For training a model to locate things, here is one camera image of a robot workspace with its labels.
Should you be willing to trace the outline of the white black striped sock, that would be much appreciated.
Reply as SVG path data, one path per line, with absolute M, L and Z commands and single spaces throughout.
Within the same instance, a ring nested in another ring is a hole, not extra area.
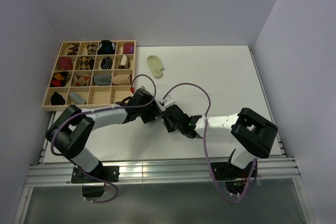
M 166 130 L 170 133 L 171 132 L 171 126 L 170 126 L 170 123 L 167 119 L 163 119 L 163 124 L 166 128 Z

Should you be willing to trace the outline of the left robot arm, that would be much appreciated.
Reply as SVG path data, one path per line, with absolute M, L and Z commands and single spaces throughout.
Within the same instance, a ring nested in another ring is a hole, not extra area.
M 126 124 L 141 118 L 143 123 L 155 121 L 162 113 L 154 96 L 145 88 L 139 88 L 133 96 L 108 107 L 82 110 L 76 105 L 68 106 L 46 132 L 51 150 L 57 151 L 67 160 L 83 170 L 91 182 L 107 180 L 116 182 L 118 170 L 104 168 L 103 164 L 86 148 L 92 131 L 101 127 Z

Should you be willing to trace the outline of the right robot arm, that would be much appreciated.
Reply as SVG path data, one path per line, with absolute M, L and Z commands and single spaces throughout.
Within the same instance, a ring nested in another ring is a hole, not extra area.
M 178 130 L 187 138 L 213 137 L 219 140 L 237 140 L 240 146 L 230 155 L 228 173 L 240 176 L 256 158 L 268 158 L 278 128 L 275 124 L 250 108 L 227 116 L 188 116 L 176 104 L 166 108 L 162 119 L 167 131 Z

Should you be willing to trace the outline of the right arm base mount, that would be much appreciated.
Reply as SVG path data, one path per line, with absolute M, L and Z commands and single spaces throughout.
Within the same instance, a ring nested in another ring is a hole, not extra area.
M 224 181 L 226 189 L 234 194 L 242 194 L 253 162 L 240 169 L 227 162 L 212 162 L 211 168 L 217 181 Z

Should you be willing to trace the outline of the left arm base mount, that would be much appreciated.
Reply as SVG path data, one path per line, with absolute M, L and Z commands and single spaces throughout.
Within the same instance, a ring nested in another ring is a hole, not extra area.
M 82 184 L 82 195 L 85 200 L 95 203 L 109 202 L 115 199 L 119 193 L 118 187 L 114 184 L 119 180 L 119 166 L 103 166 L 99 164 L 93 171 L 85 172 L 80 167 L 74 167 L 71 176 L 72 184 Z M 110 199 L 102 200 L 101 197 L 107 192 L 107 187 L 115 189 Z

